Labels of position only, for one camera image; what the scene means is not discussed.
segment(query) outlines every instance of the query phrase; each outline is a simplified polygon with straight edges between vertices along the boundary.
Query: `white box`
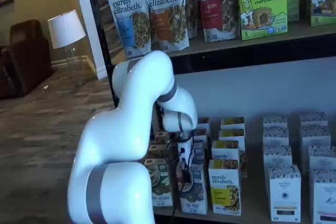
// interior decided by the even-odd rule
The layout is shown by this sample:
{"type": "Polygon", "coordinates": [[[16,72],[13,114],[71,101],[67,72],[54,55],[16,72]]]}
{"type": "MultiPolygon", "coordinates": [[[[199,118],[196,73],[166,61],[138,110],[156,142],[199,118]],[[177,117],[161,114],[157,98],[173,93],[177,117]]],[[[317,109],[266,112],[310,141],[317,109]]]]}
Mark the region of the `white box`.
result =
{"type": "Polygon", "coordinates": [[[301,126],[319,125],[328,126],[326,114],[321,112],[305,112],[299,115],[301,126]]]}
{"type": "Polygon", "coordinates": [[[336,170],[312,170],[310,213],[313,224],[336,221],[336,170]]]}
{"type": "Polygon", "coordinates": [[[309,125],[303,126],[300,130],[300,154],[302,174],[308,174],[310,145],[330,146],[331,137],[326,126],[309,125]]]}
{"type": "Polygon", "coordinates": [[[237,160],[210,160],[209,181],[215,214],[241,213],[241,188],[237,160]]]}
{"type": "Polygon", "coordinates": [[[168,165],[163,158],[146,159],[144,166],[152,182],[153,207],[173,206],[173,194],[168,165]]]}
{"type": "Polygon", "coordinates": [[[247,158],[245,149],[245,131],[243,129],[220,130],[218,140],[237,141],[240,149],[240,172],[242,178],[247,177],[247,158]]]}
{"type": "Polygon", "coordinates": [[[301,174],[297,165],[269,168],[271,221],[301,221],[301,174]]]}
{"type": "Polygon", "coordinates": [[[285,127],[288,128],[287,115],[264,115],[264,127],[285,127]]]}
{"type": "Polygon", "coordinates": [[[286,127],[264,127],[263,145],[289,145],[289,133],[286,127]]]}
{"type": "Polygon", "coordinates": [[[264,172],[266,195],[269,194],[268,168],[292,165],[292,151],[289,145],[264,145],[264,172]]]}

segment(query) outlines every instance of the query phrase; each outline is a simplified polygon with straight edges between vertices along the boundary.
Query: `bobo's apple pie box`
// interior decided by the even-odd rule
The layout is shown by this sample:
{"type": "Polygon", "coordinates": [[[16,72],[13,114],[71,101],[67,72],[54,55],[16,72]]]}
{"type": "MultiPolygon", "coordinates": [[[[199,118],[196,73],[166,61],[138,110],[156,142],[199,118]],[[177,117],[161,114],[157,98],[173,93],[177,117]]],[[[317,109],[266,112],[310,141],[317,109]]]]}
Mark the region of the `bobo's apple pie box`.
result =
{"type": "Polygon", "coordinates": [[[288,31],[287,0],[239,0],[242,40],[288,31]]]}

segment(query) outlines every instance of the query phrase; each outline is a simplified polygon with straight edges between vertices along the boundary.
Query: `snack bag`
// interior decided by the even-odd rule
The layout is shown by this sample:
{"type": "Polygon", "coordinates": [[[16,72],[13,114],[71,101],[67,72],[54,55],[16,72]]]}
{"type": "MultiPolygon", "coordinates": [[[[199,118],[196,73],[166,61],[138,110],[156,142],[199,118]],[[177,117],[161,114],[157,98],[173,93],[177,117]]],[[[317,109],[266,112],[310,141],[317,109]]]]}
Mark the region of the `snack bag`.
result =
{"type": "Polygon", "coordinates": [[[151,51],[151,27],[146,0],[108,0],[128,58],[151,51]]]}
{"type": "Polygon", "coordinates": [[[186,0],[147,0],[152,20],[164,51],[179,51],[189,46],[185,19],[186,0]]]}
{"type": "Polygon", "coordinates": [[[201,0],[205,41],[234,39],[238,31],[238,0],[201,0]]]}

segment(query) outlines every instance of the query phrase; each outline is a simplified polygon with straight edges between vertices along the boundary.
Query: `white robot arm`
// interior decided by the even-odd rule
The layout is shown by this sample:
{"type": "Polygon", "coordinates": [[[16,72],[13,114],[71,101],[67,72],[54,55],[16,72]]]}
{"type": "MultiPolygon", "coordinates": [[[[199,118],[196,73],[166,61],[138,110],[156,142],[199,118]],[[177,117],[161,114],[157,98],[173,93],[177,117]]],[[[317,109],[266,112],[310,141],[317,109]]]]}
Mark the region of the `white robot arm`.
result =
{"type": "Polygon", "coordinates": [[[149,173],[132,161],[147,152],[156,100],[165,109],[163,124],[170,132],[196,128],[195,103],[176,85],[170,58],[160,51],[117,65],[113,87],[118,107],[95,115],[83,130],[69,180],[68,210],[75,223],[152,224],[149,173]]]}

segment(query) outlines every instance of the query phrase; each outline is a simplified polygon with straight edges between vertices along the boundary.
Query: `lamp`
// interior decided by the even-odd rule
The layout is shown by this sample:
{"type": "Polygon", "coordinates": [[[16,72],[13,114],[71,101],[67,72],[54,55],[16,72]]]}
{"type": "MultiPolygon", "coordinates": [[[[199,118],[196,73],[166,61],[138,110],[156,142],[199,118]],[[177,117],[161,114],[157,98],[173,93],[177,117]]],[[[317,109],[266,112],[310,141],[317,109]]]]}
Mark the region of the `lamp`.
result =
{"type": "Polygon", "coordinates": [[[77,85],[84,83],[83,63],[81,56],[76,55],[74,43],[85,37],[76,10],[63,13],[48,20],[53,48],[64,47],[66,59],[77,85]]]}

